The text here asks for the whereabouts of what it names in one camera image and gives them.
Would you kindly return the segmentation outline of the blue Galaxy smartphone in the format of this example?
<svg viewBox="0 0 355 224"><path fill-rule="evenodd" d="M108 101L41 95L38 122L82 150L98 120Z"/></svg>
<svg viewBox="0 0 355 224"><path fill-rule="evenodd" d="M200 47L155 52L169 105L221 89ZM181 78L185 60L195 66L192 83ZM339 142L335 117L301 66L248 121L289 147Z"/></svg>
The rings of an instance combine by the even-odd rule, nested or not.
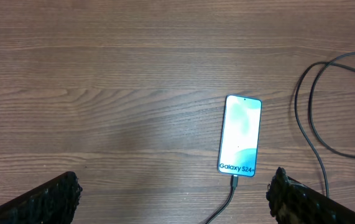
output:
<svg viewBox="0 0 355 224"><path fill-rule="evenodd" d="M255 176L261 113L261 100L239 95L226 97L218 157L219 172Z"/></svg>

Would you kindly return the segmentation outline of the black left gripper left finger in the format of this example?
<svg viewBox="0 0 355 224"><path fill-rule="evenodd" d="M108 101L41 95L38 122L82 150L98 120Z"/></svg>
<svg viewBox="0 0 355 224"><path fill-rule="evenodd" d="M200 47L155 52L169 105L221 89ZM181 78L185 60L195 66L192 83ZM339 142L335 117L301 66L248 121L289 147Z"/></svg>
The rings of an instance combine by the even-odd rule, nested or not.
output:
<svg viewBox="0 0 355 224"><path fill-rule="evenodd" d="M83 189L72 171L0 205L0 224L70 224Z"/></svg>

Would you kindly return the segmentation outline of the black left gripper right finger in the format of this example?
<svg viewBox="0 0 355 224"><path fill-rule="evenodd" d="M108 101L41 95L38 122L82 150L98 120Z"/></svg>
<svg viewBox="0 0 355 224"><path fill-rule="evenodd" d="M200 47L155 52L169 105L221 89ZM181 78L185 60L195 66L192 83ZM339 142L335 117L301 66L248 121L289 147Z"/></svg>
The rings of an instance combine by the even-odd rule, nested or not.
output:
<svg viewBox="0 0 355 224"><path fill-rule="evenodd" d="M355 212L276 170L267 186L270 214L278 224L355 224Z"/></svg>

